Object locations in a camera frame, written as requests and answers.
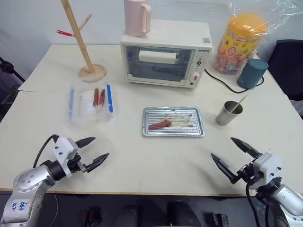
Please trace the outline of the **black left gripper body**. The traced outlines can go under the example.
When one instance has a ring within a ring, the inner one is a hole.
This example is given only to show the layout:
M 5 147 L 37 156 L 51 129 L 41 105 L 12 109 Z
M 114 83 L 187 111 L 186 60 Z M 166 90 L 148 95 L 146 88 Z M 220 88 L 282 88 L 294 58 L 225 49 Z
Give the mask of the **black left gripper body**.
M 81 156 L 80 155 L 76 155 L 73 159 L 68 161 L 68 169 L 70 170 L 71 173 L 75 173 L 78 171 L 81 172 L 86 172 L 87 171 L 87 167 L 81 163 Z

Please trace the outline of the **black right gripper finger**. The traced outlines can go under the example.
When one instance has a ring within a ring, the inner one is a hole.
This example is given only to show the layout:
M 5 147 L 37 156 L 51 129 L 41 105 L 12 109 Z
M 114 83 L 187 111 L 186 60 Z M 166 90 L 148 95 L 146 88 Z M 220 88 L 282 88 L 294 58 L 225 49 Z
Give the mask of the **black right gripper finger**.
M 244 153 L 248 153 L 250 156 L 252 156 L 254 159 L 259 158 L 262 154 L 260 152 L 258 152 L 257 150 L 255 150 L 251 145 L 249 145 L 248 143 L 231 137 L 231 140 L 235 143 L 235 145 L 241 149 Z
M 218 156 L 211 153 L 211 157 L 213 161 L 215 162 L 216 166 L 221 170 L 221 172 L 230 180 L 231 183 L 237 182 L 237 175 L 235 175 L 227 166 L 226 163 L 224 163 Z

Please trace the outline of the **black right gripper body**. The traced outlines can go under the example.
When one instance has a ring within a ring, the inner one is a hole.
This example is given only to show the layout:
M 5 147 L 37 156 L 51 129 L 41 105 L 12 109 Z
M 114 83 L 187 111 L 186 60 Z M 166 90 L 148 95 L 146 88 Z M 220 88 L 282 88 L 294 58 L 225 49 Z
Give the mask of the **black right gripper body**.
M 237 171 L 237 175 L 233 179 L 233 184 L 237 183 L 242 179 L 248 187 L 254 185 L 259 180 L 263 179 L 264 174 L 257 170 L 254 170 L 254 162 L 244 165 L 240 170 Z

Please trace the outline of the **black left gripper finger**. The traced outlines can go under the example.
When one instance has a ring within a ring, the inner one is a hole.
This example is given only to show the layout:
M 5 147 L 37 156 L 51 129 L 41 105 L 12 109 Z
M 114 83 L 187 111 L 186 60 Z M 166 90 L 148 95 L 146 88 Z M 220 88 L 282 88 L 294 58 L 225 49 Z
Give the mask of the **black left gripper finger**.
M 103 155 L 97 157 L 96 159 L 94 159 L 91 164 L 86 166 L 86 172 L 89 173 L 92 170 L 94 170 L 95 168 L 99 167 L 107 159 L 108 156 L 109 156 L 109 153 L 106 153 L 106 154 L 103 154 Z
M 88 144 L 90 144 L 95 139 L 96 139 L 95 137 L 87 137 L 87 138 L 76 141 L 75 144 L 77 145 L 78 148 L 83 148 L 83 147 L 87 146 Z

